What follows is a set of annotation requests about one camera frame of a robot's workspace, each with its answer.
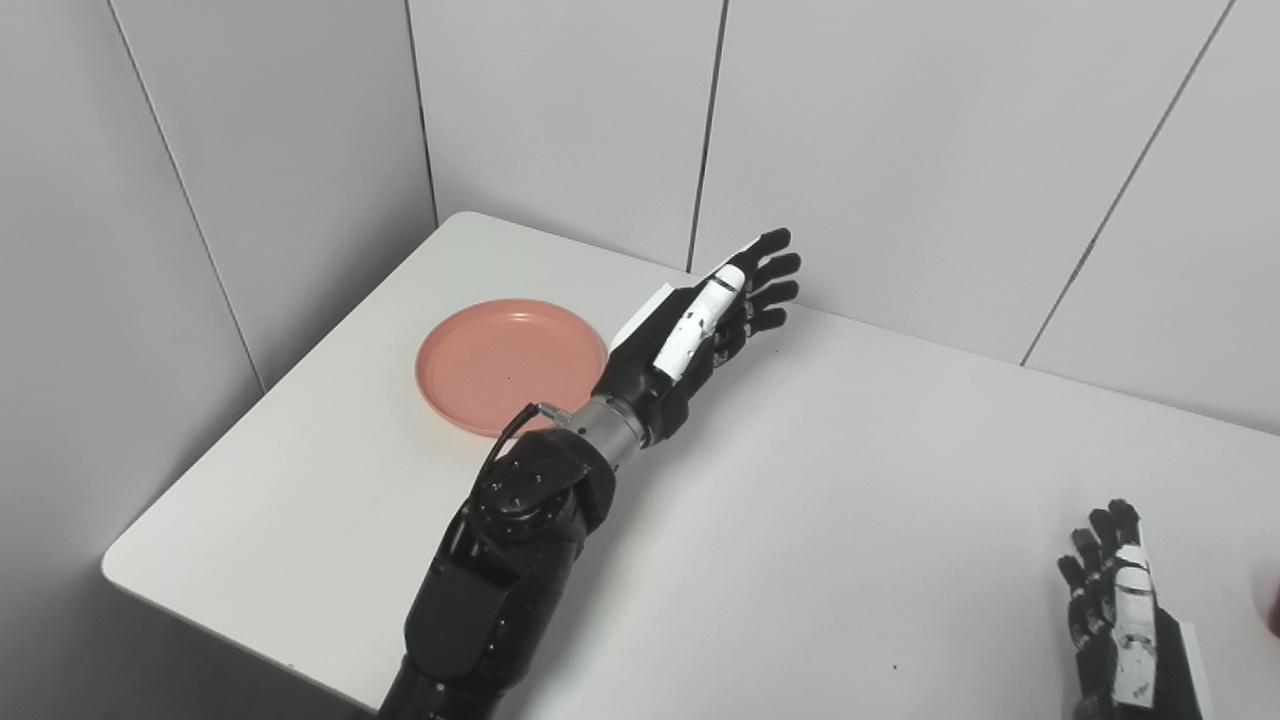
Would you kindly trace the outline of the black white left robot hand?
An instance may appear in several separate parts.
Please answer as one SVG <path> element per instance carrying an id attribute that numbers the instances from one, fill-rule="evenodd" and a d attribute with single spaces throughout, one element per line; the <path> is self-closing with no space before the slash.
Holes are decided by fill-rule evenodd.
<path id="1" fill-rule="evenodd" d="M 755 334 L 781 328 L 803 259 L 782 227 L 759 234 L 698 283 L 655 292 L 616 338 L 594 387 L 641 428 L 641 447 L 673 436 L 694 395 Z"/>

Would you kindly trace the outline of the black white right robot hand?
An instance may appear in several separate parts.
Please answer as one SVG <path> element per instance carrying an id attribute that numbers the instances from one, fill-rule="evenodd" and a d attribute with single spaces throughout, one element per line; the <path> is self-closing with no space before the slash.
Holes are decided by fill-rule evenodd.
<path id="1" fill-rule="evenodd" d="M 1057 561 L 1082 694 L 1071 717 L 1213 717 L 1199 638 L 1160 601 L 1139 512 L 1112 498 L 1088 521 Z"/>

